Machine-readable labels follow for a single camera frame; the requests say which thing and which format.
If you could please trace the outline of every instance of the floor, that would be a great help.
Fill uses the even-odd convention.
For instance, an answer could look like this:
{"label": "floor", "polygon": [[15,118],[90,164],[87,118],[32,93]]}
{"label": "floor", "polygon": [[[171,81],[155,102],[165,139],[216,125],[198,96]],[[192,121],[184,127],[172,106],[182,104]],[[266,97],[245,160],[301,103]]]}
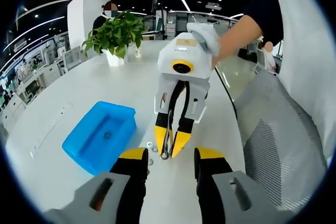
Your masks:
{"label": "floor", "polygon": [[243,60],[238,56],[229,57],[217,65],[224,84],[234,101],[256,76],[253,72],[255,65],[255,63]]}

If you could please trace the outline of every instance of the white pillar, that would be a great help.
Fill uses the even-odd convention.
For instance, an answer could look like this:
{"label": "white pillar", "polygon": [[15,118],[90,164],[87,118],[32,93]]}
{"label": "white pillar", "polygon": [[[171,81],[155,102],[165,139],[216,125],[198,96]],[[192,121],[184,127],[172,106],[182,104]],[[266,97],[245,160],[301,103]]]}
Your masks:
{"label": "white pillar", "polygon": [[68,33],[70,48],[81,46],[92,30],[94,20],[108,0],[72,0],[68,4]]}

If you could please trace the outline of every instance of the mesh chair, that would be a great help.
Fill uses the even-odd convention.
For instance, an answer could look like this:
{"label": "mesh chair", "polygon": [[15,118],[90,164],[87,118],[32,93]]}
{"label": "mesh chair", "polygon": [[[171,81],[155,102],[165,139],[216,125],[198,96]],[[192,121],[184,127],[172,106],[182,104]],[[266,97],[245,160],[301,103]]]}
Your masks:
{"label": "mesh chair", "polygon": [[246,174],[276,206],[298,211],[327,169],[311,117],[262,69],[234,104]]}

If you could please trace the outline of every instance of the white glove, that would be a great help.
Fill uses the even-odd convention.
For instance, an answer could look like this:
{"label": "white glove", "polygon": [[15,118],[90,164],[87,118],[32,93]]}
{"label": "white glove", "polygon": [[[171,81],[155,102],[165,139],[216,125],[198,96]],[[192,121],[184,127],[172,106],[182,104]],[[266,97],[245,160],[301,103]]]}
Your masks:
{"label": "white glove", "polygon": [[219,36],[212,25],[206,23],[188,23],[187,30],[189,33],[199,34],[205,40],[206,47],[212,56],[219,55]]}

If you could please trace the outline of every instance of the blue container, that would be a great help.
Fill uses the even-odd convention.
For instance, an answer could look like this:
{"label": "blue container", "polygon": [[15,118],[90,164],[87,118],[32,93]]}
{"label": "blue container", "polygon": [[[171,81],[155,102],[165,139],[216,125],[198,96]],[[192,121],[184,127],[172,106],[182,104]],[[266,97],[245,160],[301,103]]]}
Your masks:
{"label": "blue container", "polygon": [[135,109],[97,102],[63,142],[63,150],[92,175],[109,172],[131,140]]}

